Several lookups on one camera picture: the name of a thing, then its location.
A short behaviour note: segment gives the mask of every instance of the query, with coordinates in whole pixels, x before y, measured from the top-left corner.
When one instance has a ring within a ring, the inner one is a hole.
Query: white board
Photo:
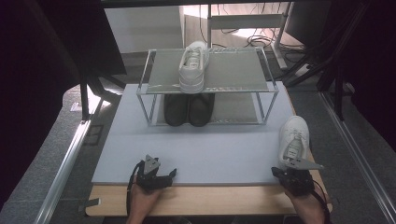
[[[279,130],[293,115],[285,87],[266,125],[148,126],[135,95],[127,85],[110,128],[92,183],[127,184],[135,165],[146,154],[160,158],[158,175],[177,168],[174,186],[245,186],[277,183]],[[264,111],[272,93],[260,93]]]

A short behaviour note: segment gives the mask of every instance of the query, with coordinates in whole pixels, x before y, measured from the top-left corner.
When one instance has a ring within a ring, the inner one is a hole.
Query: robotic hand
[[[295,197],[307,195],[315,190],[314,181],[307,170],[288,168],[283,171],[277,167],[272,167],[271,170],[273,176],[279,179],[280,185]]]
[[[157,176],[160,165],[161,164],[158,162],[158,158],[153,159],[150,157],[150,155],[146,155],[146,160],[140,161],[134,168],[129,180],[126,195],[126,209],[128,216],[131,208],[131,188],[132,184],[134,183],[134,174],[137,169],[136,184],[147,192],[172,186],[173,177],[176,176],[177,169],[174,169],[169,175]]]

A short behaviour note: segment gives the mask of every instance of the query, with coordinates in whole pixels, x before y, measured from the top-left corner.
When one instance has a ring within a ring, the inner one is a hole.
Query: sneaker
[[[178,67],[180,90],[195,94],[204,89],[205,68],[209,61],[209,51],[202,41],[195,41],[186,47]]]
[[[279,168],[285,170],[292,159],[305,159],[309,148],[309,130],[305,120],[292,116],[280,129]]]

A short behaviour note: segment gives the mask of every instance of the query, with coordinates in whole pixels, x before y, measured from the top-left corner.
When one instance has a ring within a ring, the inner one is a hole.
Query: pair of shoes
[[[204,75],[208,62],[209,51],[204,42],[195,41],[186,47],[178,67],[182,92],[195,94],[204,89]]]
[[[292,116],[280,129],[279,168],[286,169],[286,163],[293,159],[306,160],[309,148],[309,130],[305,120]]]
[[[214,93],[165,94],[165,122],[174,127],[186,121],[195,127],[205,126],[212,117],[214,104]]]

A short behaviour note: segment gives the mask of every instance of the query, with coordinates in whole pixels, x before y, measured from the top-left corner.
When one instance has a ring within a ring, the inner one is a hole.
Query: hand
[[[323,192],[317,185],[315,185],[315,192],[320,195],[323,200],[326,198],[326,202],[330,200],[327,194],[323,195]],[[294,209],[305,224],[324,223],[325,216],[323,209],[320,205],[320,202],[312,194],[294,197],[286,189],[285,193],[290,198]]]
[[[131,192],[131,210],[127,220],[127,224],[140,224],[149,214],[158,197],[163,192],[162,189],[156,189],[150,192],[140,188],[137,184],[133,184]]]

